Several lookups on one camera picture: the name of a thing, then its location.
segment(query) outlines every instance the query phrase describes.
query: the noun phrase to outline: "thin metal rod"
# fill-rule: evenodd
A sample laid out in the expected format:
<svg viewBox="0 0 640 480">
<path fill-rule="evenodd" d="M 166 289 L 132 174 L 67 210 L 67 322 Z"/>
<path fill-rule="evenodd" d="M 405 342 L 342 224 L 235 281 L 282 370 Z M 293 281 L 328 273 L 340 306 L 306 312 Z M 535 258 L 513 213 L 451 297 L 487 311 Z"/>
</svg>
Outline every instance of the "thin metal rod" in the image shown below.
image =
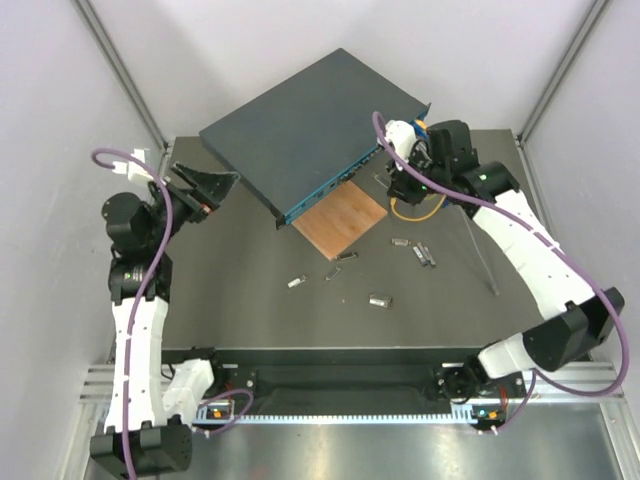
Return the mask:
<svg viewBox="0 0 640 480">
<path fill-rule="evenodd" d="M 140 119 L 149 131 L 149 135 L 151 135 L 151 138 L 153 138 L 153 141 L 160 151 L 164 151 L 167 147 L 167 141 L 162 135 L 155 119 L 151 115 L 142 95 L 140 95 L 140 91 L 136 87 L 133 78 L 122 61 L 122 58 L 120 58 L 118 50 L 102 25 L 100 17 L 98 17 L 98 14 L 89 0 L 71 0 L 71 2 L 76 6 L 78 13 L 87 24 L 87 27 L 89 27 L 89 31 L 93 35 L 93 38 L 102 51 L 107 63 L 111 67 L 111 70 L 113 70 L 118 82 L 124 89 L 136 112 L 138 112 Z"/>
<path fill-rule="evenodd" d="M 467 214 L 464 213 L 464 210 L 461 207 L 458 208 L 458 211 L 462 215 L 464 224 L 467 227 L 467 231 L 469 232 L 469 236 L 471 237 L 471 241 L 473 242 L 473 246 L 476 249 L 476 253 L 478 254 L 478 257 L 480 257 L 480 261 L 482 262 L 482 266 L 487 272 L 487 275 L 489 277 L 489 287 L 491 288 L 491 291 L 493 292 L 494 295 L 498 295 L 500 293 L 500 290 L 498 290 L 498 283 L 496 282 L 496 279 L 493 276 L 493 273 L 491 272 L 489 265 L 484 259 L 482 252 L 480 252 L 480 248 L 478 247 L 478 242 L 476 242 L 476 236 L 473 234 L 473 230 L 471 230 L 471 225 L 469 224 L 469 219 L 467 218 Z"/>
<path fill-rule="evenodd" d="M 526 142 L 531 137 L 534 129 L 538 125 L 540 118 L 549 107 L 549 104 L 553 97 L 555 97 L 560 85 L 567 77 L 567 73 L 575 63 L 580 53 L 584 50 L 584 46 L 587 40 L 593 33 L 598 21 L 602 18 L 606 8 L 611 3 L 611 0 L 594 0 L 589 10 L 585 14 L 576 31 L 575 35 L 571 39 L 569 46 L 567 47 L 560 63 L 556 67 L 549 83 L 542 92 L 540 99 L 533 108 L 533 111 L 529 115 L 529 118 L 524 124 L 522 132 L 518 135 L 518 138 L 522 142 Z"/>
</svg>

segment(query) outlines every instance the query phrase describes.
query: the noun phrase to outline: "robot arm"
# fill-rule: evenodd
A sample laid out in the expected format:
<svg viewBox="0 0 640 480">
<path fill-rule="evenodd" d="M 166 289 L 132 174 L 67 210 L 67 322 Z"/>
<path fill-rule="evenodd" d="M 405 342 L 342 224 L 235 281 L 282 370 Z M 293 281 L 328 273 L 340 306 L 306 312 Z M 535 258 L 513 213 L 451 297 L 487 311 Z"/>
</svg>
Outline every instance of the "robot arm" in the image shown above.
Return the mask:
<svg viewBox="0 0 640 480">
<path fill-rule="evenodd" d="M 114 168 L 116 173 L 124 169 Z M 216 210 L 239 179 L 237 173 L 207 174 L 175 164 L 172 171 L 187 184 L 164 184 L 172 209 L 171 235 L 186 222 L 199 223 Z M 172 262 L 163 254 L 128 327 L 135 297 L 158 252 L 167 221 L 167 205 L 154 184 L 139 169 L 126 171 L 129 180 L 149 185 L 149 204 L 133 193 L 119 193 L 102 208 L 107 234 L 113 241 L 109 271 L 112 312 L 116 324 L 114 383 L 104 434 L 91 439 L 91 457 L 120 478 L 127 473 L 123 435 L 140 476 L 186 470 L 191 461 L 191 424 L 200 401 L 214 382 L 212 360 L 191 358 L 176 366 L 168 390 L 162 395 L 160 372 L 162 330 L 169 310 Z M 129 403 L 124 428 L 124 383 Z"/>
<path fill-rule="evenodd" d="M 473 375 L 472 381 L 484 384 L 532 368 L 555 371 L 603 343 L 613 329 L 608 311 L 591 287 L 536 238 L 539 234 L 559 248 L 506 167 L 498 162 L 479 164 L 466 123 L 453 120 L 428 129 L 420 125 L 424 123 L 390 121 L 385 139 L 423 176 L 454 192 L 490 202 L 533 227 L 529 231 L 490 208 L 453 200 L 504 252 L 531 291 L 544 320 L 469 359 L 467 371 Z M 392 179 L 389 196 L 415 205 L 429 193 L 393 159 L 387 170 Z M 618 290 L 611 288 L 605 295 L 620 313 L 624 299 Z"/>
</svg>

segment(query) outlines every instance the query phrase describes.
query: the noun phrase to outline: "gray cable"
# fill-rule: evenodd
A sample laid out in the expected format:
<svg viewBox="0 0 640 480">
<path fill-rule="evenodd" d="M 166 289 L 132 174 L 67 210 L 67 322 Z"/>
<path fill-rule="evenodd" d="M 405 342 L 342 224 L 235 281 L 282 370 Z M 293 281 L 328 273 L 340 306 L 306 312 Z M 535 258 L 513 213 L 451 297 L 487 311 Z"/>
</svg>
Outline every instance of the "gray cable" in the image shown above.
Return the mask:
<svg viewBox="0 0 640 480">
<path fill-rule="evenodd" d="M 469 236 L 471 237 L 471 241 L 473 242 L 473 246 L 476 249 L 476 253 L 478 254 L 478 257 L 480 257 L 482 266 L 484 267 L 484 269 L 487 272 L 487 275 L 489 276 L 489 282 L 490 282 L 489 286 L 491 287 L 491 291 L 493 292 L 494 295 L 498 295 L 500 293 L 500 290 L 498 290 L 498 282 L 496 282 L 496 279 L 493 276 L 493 273 L 491 273 L 491 269 L 489 268 L 489 265 L 487 264 L 484 257 L 482 256 L 482 253 L 480 252 L 480 248 L 478 247 L 478 242 L 476 242 L 476 236 L 473 234 L 473 230 L 471 230 L 471 225 L 469 224 L 469 219 L 467 218 L 467 214 L 464 213 L 464 210 L 462 209 L 462 207 L 459 207 L 458 211 L 460 212 L 460 214 L 462 215 L 462 218 L 464 219 L 464 224 L 467 227 Z"/>
</svg>

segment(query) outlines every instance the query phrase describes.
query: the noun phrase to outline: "blue edge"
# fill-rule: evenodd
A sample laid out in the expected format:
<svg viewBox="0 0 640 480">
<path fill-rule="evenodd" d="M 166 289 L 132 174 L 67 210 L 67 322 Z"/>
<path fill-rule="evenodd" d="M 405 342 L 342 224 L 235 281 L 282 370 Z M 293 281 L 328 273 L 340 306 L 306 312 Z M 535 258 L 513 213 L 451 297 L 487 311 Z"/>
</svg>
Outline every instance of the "blue edge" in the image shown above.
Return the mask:
<svg viewBox="0 0 640 480">
<path fill-rule="evenodd" d="M 431 104 L 429 103 L 426 106 L 426 109 L 423 110 L 422 112 L 420 112 L 420 114 L 417 115 L 415 118 L 424 120 L 427 117 L 430 108 L 431 108 Z M 424 131 L 422 129 L 420 129 L 420 127 L 415 123 L 415 121 L 411 120 L 409 123 L 416 130 L 416 135 L 417 136 L 422 137 L 422 138 L 426 138 L 427 137 L 427 135 L 424 133 Z M 304 212 L 306 212 L 309 208 L 311 208 L 313 205 L 318 203 L 318 201 L 321 198 L 323 198 L 329 192 L 333 191 L 338 185 L 340 185 L 341 183 L 343 183 L 343 182 L 347 181 L 349 178 L 351 178 L 356 173 L 356 171 L 358 171 L 360 168 L 362 168 L 364 165 L 366 165 L 369 162 L 369 160 L 371 160 L 373 155 L 380 148 L 381 147 L 379 147 L 379 146 L 375 146 L 375 147 L 371 148 L 369 151 L 367 151 L 367 153 L 365 153 L 362 157 L 360 157 L 358 160 L 356 160 L 349 168 L 347 168 L 346 170 L 342 171 L 341 173 L 339 173 L 338 175 L 333 177 L 331 180 L 329 180 L 324 185 L 319 187 L 311 195 L 306 197 L 304 200 L 300 201 L 300 203 L 298 203 L 295 207 L 293 207 L 291 210 L 289 210 L 287 213 L 285 213 L 284 214 L 284 225 L 289 225 L 296 218 L 298 218 L 300 215 L 302 215 Z M 442 204 L 442 208 L 446 207 L 448 204 L 449 204 L 449 201 L 445 200 L 445 202 Z"/>
</svg>

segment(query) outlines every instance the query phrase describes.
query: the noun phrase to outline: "metal floor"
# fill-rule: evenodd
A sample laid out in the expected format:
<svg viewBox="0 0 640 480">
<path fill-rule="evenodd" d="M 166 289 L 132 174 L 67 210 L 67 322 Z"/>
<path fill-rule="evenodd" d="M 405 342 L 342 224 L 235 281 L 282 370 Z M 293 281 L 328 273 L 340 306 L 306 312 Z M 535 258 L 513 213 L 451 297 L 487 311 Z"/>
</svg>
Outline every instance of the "metal floor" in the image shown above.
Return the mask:
<svg viewBox="0 0 640 480">
<path fill-rule="evenodd" d="M 504 163 L 528 193 L 511 132 L 472 134 L 480 161 Z M 197 137 L 178 138 L 172 158 L 222 170 Z M 354 178 L 384 206 L 385 189 L 372 173 L 384 172 L 386 161 L 379 155 Z M 417 216 L 425 206 L 415 212 L 402 207 Z M 185 225 L 170 244 L 174 270 L 163 346 L 481 346 L 535 325 L 540 317 L 524 282 L 484 232 L 475 230 L 498 297 L 488 289 L 461 214 L 452 207 L 417 224 L 388 215 L 353 245 L 359 258 L 325 282 L 331 262 L 295 228 L 276 230 L 269 211 L 238 185 L 211 218 Z M 422 268 L 410 248 L 391 246 L 391 237 L 425 243 L 437 268 Z M 301 274 L 309 280 L 288 289 Z M 393 296 L 392 308 L 370 306 L 373 292 Z"/>
<path fill-rule="evenodd" d="M 193 462 L 164 480 L 622 479 L 600 407 L 529 405 L 498 437 L 470 427 L 251 426 L 194 436 Z M 86 480 L 106 480 L 90 462 Z"/>
</svg>

